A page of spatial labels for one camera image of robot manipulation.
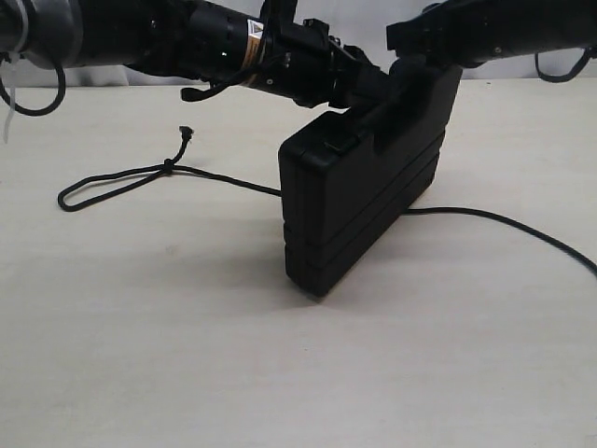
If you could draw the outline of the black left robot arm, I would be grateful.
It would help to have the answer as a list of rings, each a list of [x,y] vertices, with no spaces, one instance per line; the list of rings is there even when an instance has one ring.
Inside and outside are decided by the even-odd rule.
[[[200,102],[233,86],[335,108],[384,100],[391,78],[325,22],[295,20],[293,1],[266,1],[257,16],[209,1],[5,1],[1,58],[56,73],[124,65],[154,77],[202,81]]]

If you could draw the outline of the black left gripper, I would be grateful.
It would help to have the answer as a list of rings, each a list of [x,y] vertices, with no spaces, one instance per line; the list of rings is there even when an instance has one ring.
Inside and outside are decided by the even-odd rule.
[[[269,19],[264,62],[269,65],[260,76],[264,91],[303,107],[377,104],[392,88],[391,77],[361,48],[343,46],[317,19]]]

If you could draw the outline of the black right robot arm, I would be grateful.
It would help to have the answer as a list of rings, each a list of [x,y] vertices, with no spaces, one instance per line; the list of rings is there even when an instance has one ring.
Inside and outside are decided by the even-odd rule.
[[[595,44],[594,1],[444,1],[386,27],[396,56],[463,68]]]

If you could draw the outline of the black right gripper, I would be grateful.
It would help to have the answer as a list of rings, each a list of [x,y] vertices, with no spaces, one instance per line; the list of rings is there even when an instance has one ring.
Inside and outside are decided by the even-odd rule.
[[[386,27],[398,57],[423,55],[440,64],[477,68],[489,61],[548,49],[549,31],[532,1],[444,1]]]

